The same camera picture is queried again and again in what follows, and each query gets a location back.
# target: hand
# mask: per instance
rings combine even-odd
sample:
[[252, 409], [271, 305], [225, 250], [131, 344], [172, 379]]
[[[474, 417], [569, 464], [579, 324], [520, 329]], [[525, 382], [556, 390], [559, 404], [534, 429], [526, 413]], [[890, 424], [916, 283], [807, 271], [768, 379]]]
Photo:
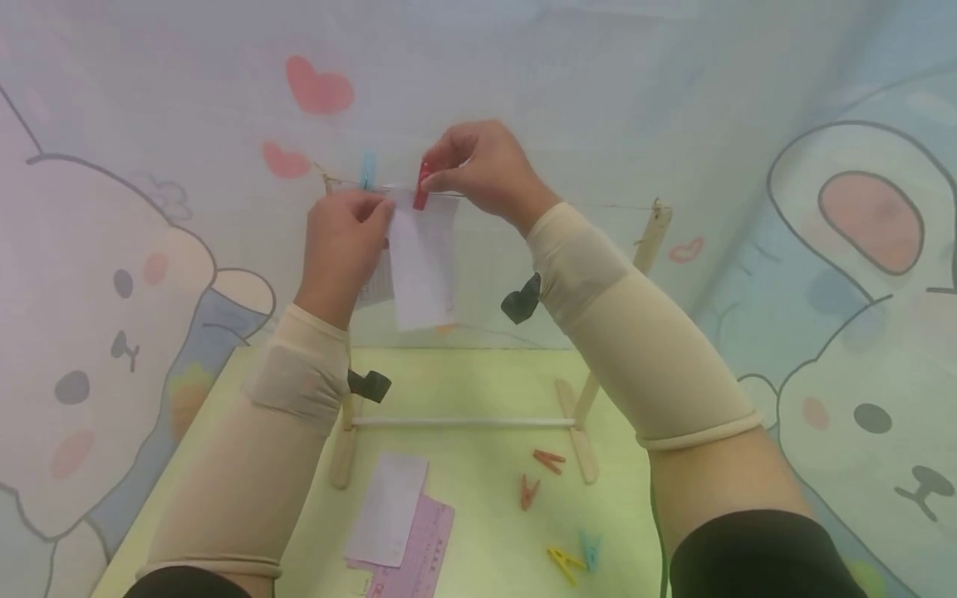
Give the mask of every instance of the hand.
[[294, 303], [346, 330], [375, 271], [395, 204], [358, 189], [326, 195], [309, 211], [302, 283]]
[[522, 236], [561, 200], [532, 170], [515, 136], [498, 121], [450, 127], [425, 153], [429, 193], [457, 191], [480, 210], [501, 216]]

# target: cartoon backdrop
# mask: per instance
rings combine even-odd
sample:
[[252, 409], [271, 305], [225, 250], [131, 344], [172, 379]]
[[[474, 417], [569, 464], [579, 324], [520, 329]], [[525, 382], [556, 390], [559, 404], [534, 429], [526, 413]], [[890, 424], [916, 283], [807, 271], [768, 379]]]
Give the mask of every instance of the cartoon backdrop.
[[871, 598], [957, 585], [954, 19], [887, 15], [697, 310]]
[[[672, 205], [655, 277], [690, 308], [769, 157], [889, 14], [834, 4], [4, 2], [0, 591], [88, 595], [231, 351], [295, 292], [310, 163], [349, 178], [373, 151], [379, 182], [410, 186], [447, 125], [501, 119], [626, 251], [652, 201]], [[499, 311], [529, 269], [513, 231], [465, 206], [459, 326], [398, 335], [386, 304], [354, 341], [566, 347], [546, 314]], [[895, 280], [866, 283], [876, 299]]]

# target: pink paper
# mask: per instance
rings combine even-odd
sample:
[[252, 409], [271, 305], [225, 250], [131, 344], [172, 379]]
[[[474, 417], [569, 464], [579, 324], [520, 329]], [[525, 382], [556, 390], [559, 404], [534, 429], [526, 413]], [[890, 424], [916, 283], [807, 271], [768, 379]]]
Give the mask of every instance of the pink paper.
[[375, 573], [366, 598], [432, 598], [455, 515], [456, 510], [449, 505], [420, 495], [400, 566], [346, 559], [350, 567]]

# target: light blue clothespin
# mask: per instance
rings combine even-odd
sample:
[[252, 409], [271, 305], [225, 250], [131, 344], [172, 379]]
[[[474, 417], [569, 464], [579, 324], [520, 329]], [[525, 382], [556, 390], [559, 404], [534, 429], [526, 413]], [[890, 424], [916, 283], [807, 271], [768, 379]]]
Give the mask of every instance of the light blue clothespin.
[[598, 568], [598, 548], [601, 546], [601, 536], [595, 536], [594, 543], [589, 538], [585, 530], [581, 530], [582, 554], [585, 555], [585, 565], [589, 571]]
[[362, 160], [362, 170], [359, 172], [359, 187], [366, 191], [375, 187], [375, 154], [370, 151]]

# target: string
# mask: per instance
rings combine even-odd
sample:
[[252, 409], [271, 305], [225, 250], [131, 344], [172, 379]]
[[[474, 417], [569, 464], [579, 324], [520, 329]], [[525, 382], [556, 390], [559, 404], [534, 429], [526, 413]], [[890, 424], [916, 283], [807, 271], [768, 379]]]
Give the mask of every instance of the string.
[[[325, 191], [326, 191], [327, 193], [331, 192], [331, 185], [332, 185], [333, 183], [339, 183], [339, 184], [341, 184], [341, 185], [352, 185], [352, 186], [354, 186], [354, 187], [359, 187], [359, 183], [358, 183], [357, 181], [349, 181], [349, 180], [347, 180], [347, 179], [341, 179], [341, 178], [338, 178], [338, 177], [334, 177], [334, 176], [332, 176], [331, 174], [329, 174], [328, 172], [326, 172], [326, 170], [325, 170], [322, 166], [319, 166], [318, 163], [313, 162], [313, 163], [312, 163], [312, 166], [314, 166], [315, 169], [316, 169], [316, 170], [320, 173], [320, 175], [323, 177], [323, 183], [325, 184]], [[376, 189], [387, 190], [388, 188], [385, 188], [385, 187], [376, 187]], [[430, 195], [437, 195], [437, 196], [439, 196], [439, 197], [454, 197], [454, 198], [456, 198], [456, 199], [461, 199], [462, 197], [464, 197], [464, 195], [462, 195], [461, 193], [430, 193]], [[667, 207], [661, 205], [661, 204], [660, 204], [660, 200], [658, 200], [658, 199], [656, 199], [655, 202], [654, 202], [654, 204], [653, 204], [652, 206], [649, 206], [649, 207], [620, 206], [620, 205], [618, 205], [618, 204], [576, 204], [576, 203], [574, 203], [574, 202], [569, 202], [569, 203], [570, 203], [572, 206], [576, 206], [576, 207], [584, 208], [584, 209], [590, 209], [590, 208], [607, 208], [607, 209], [612, 209], [612, 210], [636, 210], [636, 211], [652, 211], [652, 210], [658, 210], [658, 209], [666, 209], [666, 210], [669, 210], [669, 209], [670, 209], [670, 208], [667, 208]]]

